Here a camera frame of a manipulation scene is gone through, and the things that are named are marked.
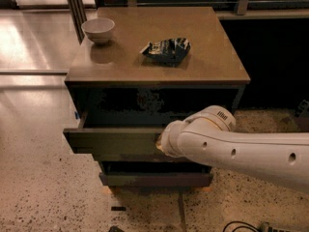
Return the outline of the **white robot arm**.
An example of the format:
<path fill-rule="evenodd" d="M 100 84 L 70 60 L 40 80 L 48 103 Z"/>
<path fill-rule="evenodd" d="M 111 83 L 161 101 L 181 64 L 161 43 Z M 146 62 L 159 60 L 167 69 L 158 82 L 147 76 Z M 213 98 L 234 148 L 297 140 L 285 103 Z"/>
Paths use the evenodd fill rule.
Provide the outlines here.
<path fill-rule="evenodd" d="M 170 123 L 156 147 L 172 158 L 236 171 L 309 192 L 309 133 L 236 132 L 235 117 L 211 105 Z"/>

